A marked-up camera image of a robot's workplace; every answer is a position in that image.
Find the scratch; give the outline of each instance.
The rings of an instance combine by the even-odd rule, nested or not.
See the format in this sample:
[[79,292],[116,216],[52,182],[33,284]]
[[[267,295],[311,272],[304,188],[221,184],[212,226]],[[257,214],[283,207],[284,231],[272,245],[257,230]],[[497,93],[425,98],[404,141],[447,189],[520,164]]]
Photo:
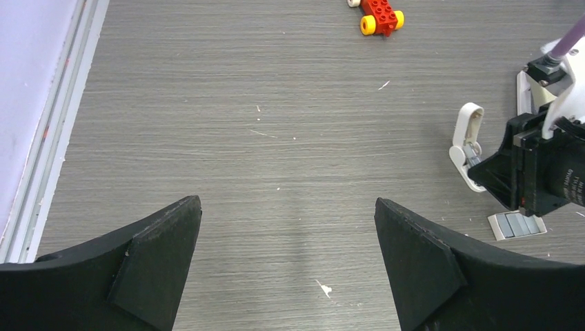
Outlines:
[[331,297],[329,296],[329,293],[331,293],[333,291],[332,288],[330,288],[327,285],[322,285],[318,280],[315,279],[315,281],[317,282],[317,284],[319,284],[319,286],[321,286],[321,289],[323,290],[323,292],[325,292],[325,295],[331,299]]
[[278,138],[278,137],[271,136],[271,135],[266,134],[266,133],[262,133],[262,132],[258,132],[258,131],[254,131],[254,130],[250,130],[250,131],[254,132],[255,134],[260,134],[261,136],[266,136],[266,137],[270,137],[270,138]]
[[385,88],[389,83],[390,81],[385,82],[384,85],[382,85],[378,90],[380,91],[381,89]]

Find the purple cable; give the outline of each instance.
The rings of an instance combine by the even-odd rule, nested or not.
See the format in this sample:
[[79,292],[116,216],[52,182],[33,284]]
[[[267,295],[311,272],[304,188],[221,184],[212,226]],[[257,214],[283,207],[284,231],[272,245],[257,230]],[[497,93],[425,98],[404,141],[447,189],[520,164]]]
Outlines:
[[560,60],[585,35],[585,15],[565,34],[548,55]]

